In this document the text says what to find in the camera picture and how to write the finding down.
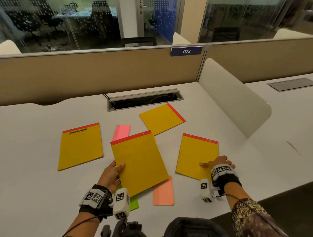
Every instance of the desk number sign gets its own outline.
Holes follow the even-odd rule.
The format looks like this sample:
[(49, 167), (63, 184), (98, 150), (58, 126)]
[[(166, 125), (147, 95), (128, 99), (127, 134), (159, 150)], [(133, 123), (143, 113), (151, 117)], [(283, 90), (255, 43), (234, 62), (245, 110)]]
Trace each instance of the desk number sign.
[(202, 48), (203, 46), (173, 47), (171, 48), (171, 57), (201, 54)]

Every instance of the glass wall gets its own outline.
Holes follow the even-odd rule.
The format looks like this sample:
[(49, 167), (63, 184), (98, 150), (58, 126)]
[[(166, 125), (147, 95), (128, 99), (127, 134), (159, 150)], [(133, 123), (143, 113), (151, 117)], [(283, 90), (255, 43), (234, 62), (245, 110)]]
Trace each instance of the glass wall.
[(0, 0), (0, 42), (22, 53), (121, 47), (115, 0)]
[(273, 24), (286, 0), (210, 1), (200, 43), (273, 38)]

